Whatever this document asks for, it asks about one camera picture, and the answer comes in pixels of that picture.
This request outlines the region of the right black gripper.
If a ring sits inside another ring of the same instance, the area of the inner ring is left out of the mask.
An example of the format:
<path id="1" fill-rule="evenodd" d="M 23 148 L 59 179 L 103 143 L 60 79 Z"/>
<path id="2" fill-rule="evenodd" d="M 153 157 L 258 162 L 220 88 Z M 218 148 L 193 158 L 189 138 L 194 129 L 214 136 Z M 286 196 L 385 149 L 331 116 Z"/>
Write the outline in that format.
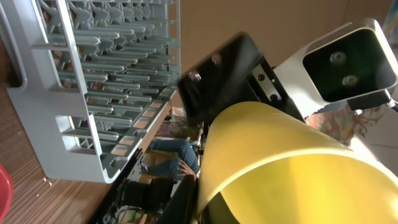
<path id="1" fill-rule="evenodd" d="M 294 101 L 246 32 L 238 32 L 187 70 L 178 82 L 190 126 L 211 124 L 227 107 L 267 104 L 303 121 Z"/>

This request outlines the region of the yellow plastic cup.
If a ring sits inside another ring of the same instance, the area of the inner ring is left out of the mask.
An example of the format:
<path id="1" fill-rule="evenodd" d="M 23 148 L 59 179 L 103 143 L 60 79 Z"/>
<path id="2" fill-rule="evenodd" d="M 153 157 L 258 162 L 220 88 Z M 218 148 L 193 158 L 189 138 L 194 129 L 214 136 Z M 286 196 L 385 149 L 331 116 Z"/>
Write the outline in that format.
<path id="1" fill-rule="evenodd" d="M 396 223 L 397 177 L 258 102 L 226 108 L 205 144 L 195 213 L 215 223 Z"/>

